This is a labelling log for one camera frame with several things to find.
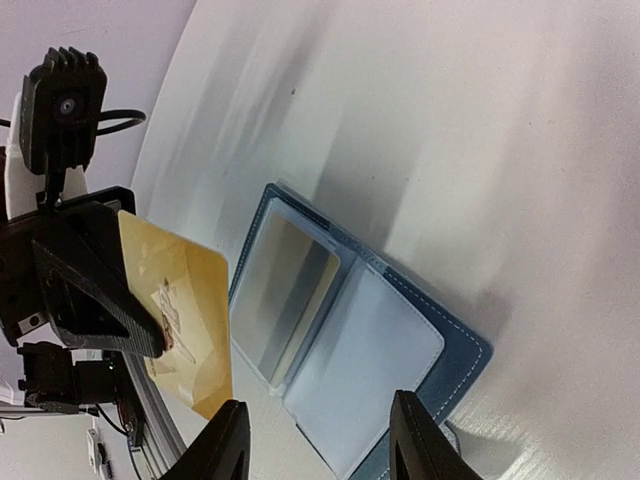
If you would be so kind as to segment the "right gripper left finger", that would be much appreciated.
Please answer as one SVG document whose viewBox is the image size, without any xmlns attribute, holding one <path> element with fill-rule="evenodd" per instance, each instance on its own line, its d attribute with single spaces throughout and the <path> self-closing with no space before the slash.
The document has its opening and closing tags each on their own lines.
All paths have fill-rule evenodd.
<svg viewBox="0 0 640 480">
<path fill-rule="evenodd" d="M 250 420 L 247 404 L 227 400 L 172 466 L 176 480 L 247 480 Z"/>
</svg>

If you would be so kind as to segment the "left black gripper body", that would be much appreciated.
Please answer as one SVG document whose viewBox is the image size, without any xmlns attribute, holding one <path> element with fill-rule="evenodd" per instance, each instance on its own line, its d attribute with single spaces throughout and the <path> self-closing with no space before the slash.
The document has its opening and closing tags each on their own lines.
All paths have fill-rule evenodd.
<svg viewBox="0 0 640 480">
<path fill-rule="evenodd" d="M 88 203 L 99 203 L 116 212 L 134 214 L 134 193 L 124 187 L 112 187 L 63 203 L 53 212 L 38 210 L 1 223 L 1 326 L 10 345 L 35 328 L 34 316 L 50 322 L 34 263 L 32 238 L 35 230 L 49 224 L 59 211 L 74 210 Z"/>
</svg>

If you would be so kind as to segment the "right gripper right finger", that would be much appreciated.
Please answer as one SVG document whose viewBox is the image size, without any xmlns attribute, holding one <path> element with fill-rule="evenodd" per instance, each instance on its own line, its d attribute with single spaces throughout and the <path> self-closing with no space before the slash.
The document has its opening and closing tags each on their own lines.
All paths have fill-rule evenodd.
<svg viewBox="0 0 640 480">
<path fill-rule="evenodd" d="M 392 480 L 481 479 L 456 452 L 415 392 L 395 392 L 389 433 Z"/>
</svg>

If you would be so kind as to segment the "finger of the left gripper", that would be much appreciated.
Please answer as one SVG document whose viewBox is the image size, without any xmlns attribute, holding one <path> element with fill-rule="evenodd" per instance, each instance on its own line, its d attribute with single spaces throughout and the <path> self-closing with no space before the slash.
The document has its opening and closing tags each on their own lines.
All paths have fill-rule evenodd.
<svg viewBox="0 0 640 480">
<path fill-rule="evenodd" d="M 162 355 L 159 325 L 127 286 L 115 210 L 88 203 L 59 211 L 31 244 L 52 329 L 65 346 Z"/>
</svg>

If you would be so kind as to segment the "silver cards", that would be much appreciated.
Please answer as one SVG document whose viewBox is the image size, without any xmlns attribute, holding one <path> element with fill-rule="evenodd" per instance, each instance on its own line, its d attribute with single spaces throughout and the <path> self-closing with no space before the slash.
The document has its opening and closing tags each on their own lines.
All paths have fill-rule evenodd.
<svg viewBox="0 0 640 480">
<path fill-rule="evenodd" d="M 145 360 L 155 384 L 210 420 L 232 398 L 228 264 L 220 253 L 118 213 L 129 291 L 166 348 Z"/>
</svg>

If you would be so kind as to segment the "blue card holder wallet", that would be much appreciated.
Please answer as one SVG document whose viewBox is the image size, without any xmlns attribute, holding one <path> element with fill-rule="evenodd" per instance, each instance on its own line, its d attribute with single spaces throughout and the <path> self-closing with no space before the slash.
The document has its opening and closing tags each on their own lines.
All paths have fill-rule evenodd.
<svg viewBox="0 0 640 480">
<path fill-rule="evenodd" d="M 230 288 L 231 337 L 338 479 L 390 477 L 396 391 L 443 423 L 491 344 L 290 189 L 265 188 Z"/>
</svg>

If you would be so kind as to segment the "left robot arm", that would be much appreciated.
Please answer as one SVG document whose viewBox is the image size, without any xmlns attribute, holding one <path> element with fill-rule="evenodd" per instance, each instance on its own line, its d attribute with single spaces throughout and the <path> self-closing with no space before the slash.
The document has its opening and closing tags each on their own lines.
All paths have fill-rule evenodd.
<svg viewBox="0 0 640 480">
<path fill-rule="evenodd" d="M 158 358 L 161 327 L 129 291 L 118 216 L 132 191 L 112 187 L 1 224 L 1 331 L 19 356 L 25 404 L 77 414 L 115 403 L 134 445 L 144 413 L 124 362 Z"/>
</svg>

